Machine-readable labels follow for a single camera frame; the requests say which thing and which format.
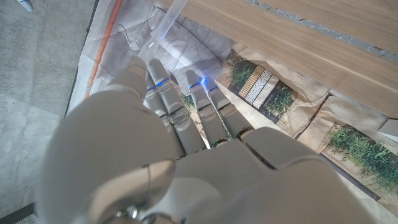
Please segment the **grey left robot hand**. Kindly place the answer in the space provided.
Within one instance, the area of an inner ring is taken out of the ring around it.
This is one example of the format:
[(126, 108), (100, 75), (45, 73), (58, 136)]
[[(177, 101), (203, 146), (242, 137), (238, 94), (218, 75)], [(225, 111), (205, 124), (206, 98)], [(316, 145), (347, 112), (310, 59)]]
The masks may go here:
[[(44, 223), (374, 223), (307, 146), (207, 103), (207, 148), (158, 60), (133, 57), (56, 129), (39, 175)], [(174, 136), (146, 94), (171, 93)]]

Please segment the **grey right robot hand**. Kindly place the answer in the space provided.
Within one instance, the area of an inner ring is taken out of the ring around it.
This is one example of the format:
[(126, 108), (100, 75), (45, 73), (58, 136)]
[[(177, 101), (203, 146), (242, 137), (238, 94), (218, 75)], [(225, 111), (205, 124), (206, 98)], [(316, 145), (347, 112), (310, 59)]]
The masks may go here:
[(28, 12), (33, 11), (33, 5), (30, 0), (17, 0), (17, 2)]

